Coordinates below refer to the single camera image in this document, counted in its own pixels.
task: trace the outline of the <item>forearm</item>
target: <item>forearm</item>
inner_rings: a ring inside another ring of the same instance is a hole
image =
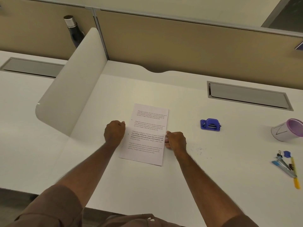
[[[221,227],[229,219],[243,214],[186,152],[177,159],[207,227]]]
[[[56,184],[70,188],[79,198],[82,207],[85,207],[115,149],[115,145],[105,143],[86,160],[64,175]]]

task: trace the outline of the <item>shirt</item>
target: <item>shirt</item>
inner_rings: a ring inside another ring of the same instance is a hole
[[[40,194],[7,227],[81,227],[83,208],[69,188],[54,185]],[[222,227],[258,227],[248,216],[228,220]],[[153,214],[119,216],[108,219],[102,227],[180,227]]]

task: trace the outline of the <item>brown sleeve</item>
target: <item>brown sleeve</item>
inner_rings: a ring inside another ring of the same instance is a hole
[[[82,225],[82,206],[67,187],[54,185],[40,194],[7,227],[78,227]]]
[[[229,219],[222,227],[258,227],[258,225],[248,216],[239,215]]]

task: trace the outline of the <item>cup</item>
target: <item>cup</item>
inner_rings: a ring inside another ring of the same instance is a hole
[[[271,134],[282,142],[303,137],[303,122],[298,119],[289,119],[278,126],[272,127]]]

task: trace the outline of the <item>hand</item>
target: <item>hand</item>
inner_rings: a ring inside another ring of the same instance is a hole
[[[125,133],[125,122],[118,120],[110,122],[104,131],[105,142],[111,146],[118,147]]]
[[[165,137],[165,146],[172,149],[176,157],[186,153],[186,138],[182,132],[167,131]]]

